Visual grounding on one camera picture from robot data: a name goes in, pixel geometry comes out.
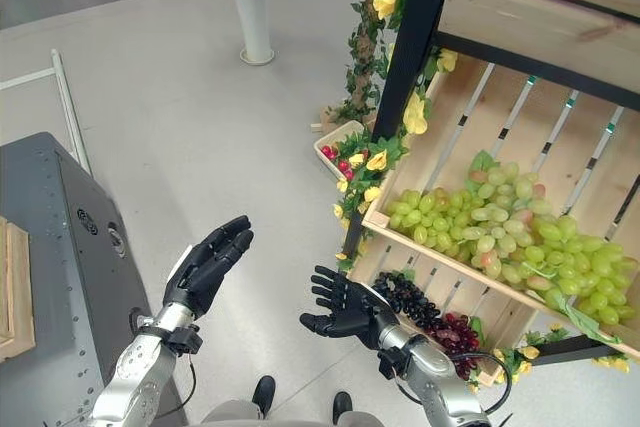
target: small wooden box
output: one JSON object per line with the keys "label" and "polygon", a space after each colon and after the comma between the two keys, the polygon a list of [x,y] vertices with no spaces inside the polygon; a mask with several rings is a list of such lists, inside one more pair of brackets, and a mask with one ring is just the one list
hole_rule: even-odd
{"label": "small wooden box", "polygon": [[0,217],[0,363],[35,347],[29,236]]}
{"label": "small wooden box", "polygon": [[[483,320],[487,331],[485,348],[491,349],[516,345],[536,311],[565,321],[568,319],[535,298],[391,230],[388,227],[389,217],[384,214],[386,204],[397,199],[404,189],[422,191],[425,188],[441,152],[446,149],[460,124],[486,66],[485,62],[461,56],[453,73],[438,74],[432,82],[427,94],[433,101],[429,130],[411,139],[410,154],[401,160],[395,171],[389,173],[382,187],[382,195],[372,203],[365,215],[363,225],[383,238],[378,236],[367,255],[356,263],[351,277],[365,283],[372,282],[379,270],[380,249],[391,244],[404,246],[405,250],[393,247],[391,252],[398,252],[398,258],[386,262],[382,268],[401,269],[410,255],[419,254],[416,280],[421,288],[421,282],[426,281],[431,269],[440,264],[438,274],[427,292],[427,296],[436,304],[447,297],[456,280],[464,279],[448,309],[450,311],[468,314],[486,287],[490,287],[487,296],[491,297],[485,299],[477,315]],[[528,78],[524,73],[495,67],[433,187],[441,186],[448,190],[464,187],[471,160],[478,151],[491,149]],[[571,89],[567,87],[537,80],[504,139],[497,159],[516,161],[522,171],[530,170],[565,109],[570,93]],[[585,94],[578,96],[539,172],[540,182],[547,187],[547,199],[552,203],[556,215],[583,175],[603,132],[613,128],[609,122],[615,110],[616,106],[611,103]],[[639,134],[640,114],[625,109],[589,182],[571,210],[581,232],[604,236],[609,231],[640,172]],[[625,255],[640,257],[640,243],[637,241],[639,227],[640,201],[634,198],[612,238],[624,246]],[[622,344],[613,345],[614,348],[640,359],[640,277],[632,279],[627,297],[639,315],[619,326],[603,330],[615,333],[623,340]],[[484,380],[490,381],[498,370],[488,369],[485,373],[488,377]]]}

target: black metal frame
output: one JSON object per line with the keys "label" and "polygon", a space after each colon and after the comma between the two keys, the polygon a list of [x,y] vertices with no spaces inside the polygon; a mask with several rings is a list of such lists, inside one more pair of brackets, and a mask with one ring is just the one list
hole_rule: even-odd
{"label": "black metal frame", "polygon": [[[513,52],[437,32],[444,0],[407,0],[396,39],[393,58],[382,92],[372,139],[396,134],[405,105],[434,44],[482,60],[533,74],[552,82],[577,88],[605,100],[640,110],[640,95],[567,69],[540,62]],[[353,214],[343,253],[353,258],[362,234],[363,216]],[[617,351],[606,344],[578,336],[539,347],[536,364],[567,362],[607,356]]]}

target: gray machine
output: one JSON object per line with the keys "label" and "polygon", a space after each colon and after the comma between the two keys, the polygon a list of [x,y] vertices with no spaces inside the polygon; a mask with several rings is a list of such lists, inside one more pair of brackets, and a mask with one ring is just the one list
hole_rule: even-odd
{"label": "gray machine", "polygon": [[[149,306],[113,202],[56,140],[0,147],[0,214],[29,233],[36,347],[0,364],[0,425],[87,425]],[[159,409],[180,404],[172,381]],[[183,412],[153,423],[186,424]]]}

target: artificial yellow flower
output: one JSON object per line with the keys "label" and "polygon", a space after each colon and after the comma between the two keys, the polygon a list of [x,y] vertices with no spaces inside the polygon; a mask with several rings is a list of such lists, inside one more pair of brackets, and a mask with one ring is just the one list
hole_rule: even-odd
{"label": "artificial yellow flower", "polygon": [[531,365],[531,362],[527,362],[526,360],[520,363],[520,367],[518,367],[518,373],[519,374],[528,374],[531,372],[531,369],[533,368],[533,366]]}
{"label": "artificial yellow flower", "polygon": [[620,372],[624,372],[625,374],[628,374],[629,371],[631,370],[629,368],[629,362],[621,358],[617,358],[616,360],[613,361],[613,367],[615,369],[618,369]]}
{"label": "artificial yellow flower", "polygon": [[364,200],[367,202],[373,202],[380,197],[380,187],[369,187],[364,191]]}
{"label": "artificial yellow flower", "polygon": [[440,55],[436,61],[438,71],[440,72],[453,72],[456,68],[456,61],[458,60],[458,53],[448,49],[440,49]]}
{"label": "artificial yellow flower", "polygon": [[364,162],[363,154],[355,154],[349,157],[349,165],[353,169],[354,167],[359,166],[362,162]]}
{"label": "artificial yellow flower", "polygon": [[373,0],[373,8],[378,12],[378,19],[382,20],[387,15],[393,14],[396,0]]}
{"label": "artificial yellow flower", "polygon": [[518,351],[529,360],[533,360],[540,355],[540,351],[532,345],[527,345],[526,347],[518,349]]}
{"label": "artificial yellow flower", "polygon": [[387,150],[378,152],[367,162],[367,170],[384,170],[387,166]]}
{"label": "artificial yellow flower", "polygon": [[493,355],[504,362],[504,354],[500,349],[493,349]]}
{"label": "artificial yellow flower", "polygon": [[427,131],[427,121],[424,118],[424,100],[414,91],[409,98],[402,116],[404,126],[410,134],[424,134]]}
{"label": "artificial yellow flower", "polygon": [[370,205],[370,202],[361,202],[360,205],[358,206],[358,212],[364,215],[364,213],[369,208],[369,205]]}
{"label": "artificial yellow flower", "polygon": [[338,188],[338,190],[343,193],[347,191],[348,186],[349,186],[349,182],[347,182],[346,179],[340,179],[336,184],[336,187]]}

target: artificial green leaf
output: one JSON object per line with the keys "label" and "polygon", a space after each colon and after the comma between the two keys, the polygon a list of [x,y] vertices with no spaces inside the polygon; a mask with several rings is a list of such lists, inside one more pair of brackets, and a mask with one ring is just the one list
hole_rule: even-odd
{"label": "artificial green leaf", "polygon": [[597,340],[598,342],[607,342],[609,344],[619,344],[620,338],[617,336],[610,336],[600,332],[598,322],[589,317],[583,312],[580,312],[578,309],[569,305],[567,299],[560,292],[554,292],[553,300],[556,301],[560,310],[564,312],[567,317],[571,320],[573,325],[575,325],[580,332],[585,334],[587,337],[593,340]]}

